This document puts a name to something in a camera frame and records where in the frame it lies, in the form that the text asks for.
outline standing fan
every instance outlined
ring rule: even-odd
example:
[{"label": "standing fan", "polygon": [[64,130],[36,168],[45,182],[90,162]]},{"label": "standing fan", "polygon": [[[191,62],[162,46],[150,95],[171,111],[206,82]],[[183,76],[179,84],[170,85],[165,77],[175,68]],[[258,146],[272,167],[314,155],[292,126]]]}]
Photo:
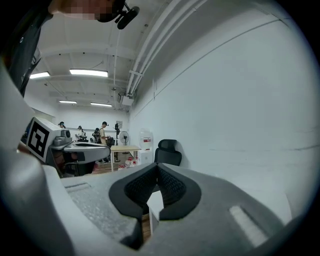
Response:
[{"label": "standing fan", "polygon": [[130,137],[129,134],[126,131],[122,131],[120,133],[120,141],[126,146]]}]

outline fluorescent light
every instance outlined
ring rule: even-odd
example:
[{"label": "fluorescent light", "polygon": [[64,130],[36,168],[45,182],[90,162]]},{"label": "fluorescent light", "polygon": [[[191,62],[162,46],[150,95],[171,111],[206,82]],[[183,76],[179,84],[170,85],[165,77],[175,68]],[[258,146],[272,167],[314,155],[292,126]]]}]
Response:
[{"label": "fluorescent light", "polygon": [[105,106],[105,107],[112,107],[112,105],[110,105],[110,104],[101,104],[101,103],[92,103],[92,102],[91,102],[91,105]]},{"label": "fluorescent light", "polygon": [[30,75],[30,79],[34,78],[44,78],[44,77],[50,77],[50,74],[48,72],[38,73],[38,74],[32,74]]},{"label": "fluorescent light", "polygon": [[77,104],[76,101],[70,101],[70,100],[59,100],[60,103],[70,103],[70,104]]},{"label": "fluorescent light", "polygon": [[70,69],[72,75],[87,75],[87,76],[98,76],[98,77],[108,77],[108,71],[99,71],[92,69]]}]

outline white ceiling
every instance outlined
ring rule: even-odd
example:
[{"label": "white ceiling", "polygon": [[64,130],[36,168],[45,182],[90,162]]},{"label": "white ceiling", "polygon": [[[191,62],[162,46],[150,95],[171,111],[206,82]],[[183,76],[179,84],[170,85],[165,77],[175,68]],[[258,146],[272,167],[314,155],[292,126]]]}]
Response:
[{"label": "white ceiling", "polygon": [[[171,0],[127,0],[138,6],[138,16],[124,30],[111,21],[81,20],[56,14],[42,27],[38,47],[41,61],[33,72],[48,71],[50,77],[32,79],[30,83],[47,84],[50,96],[57,100],[112,101],[116,59],[116,94],[125,91],[129,70],[152,25]],[[108,78],[75,76],[70,69],[108,71]]]}]

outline wooden floor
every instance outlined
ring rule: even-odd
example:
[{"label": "wooden floor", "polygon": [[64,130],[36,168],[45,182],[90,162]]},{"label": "wooden floor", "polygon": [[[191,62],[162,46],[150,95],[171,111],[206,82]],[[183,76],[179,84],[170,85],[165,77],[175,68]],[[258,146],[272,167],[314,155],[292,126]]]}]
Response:
[{"label": "wooden floor", "polygon": [[[118,159],[120,162],[113,163],[113,170],[118,171],[119,165],[124,165],[126,160],[132,157],[131,154],[122,154],[121,152],[118,153]],[[111,172],[111,163],[96,163],[93,169],[92,174],[104,174]],[[147,241],[151,236],[151,228],[150,228],[150,218],[149,214],[142,216],[142,235],[143,235],[143,242]]]}]

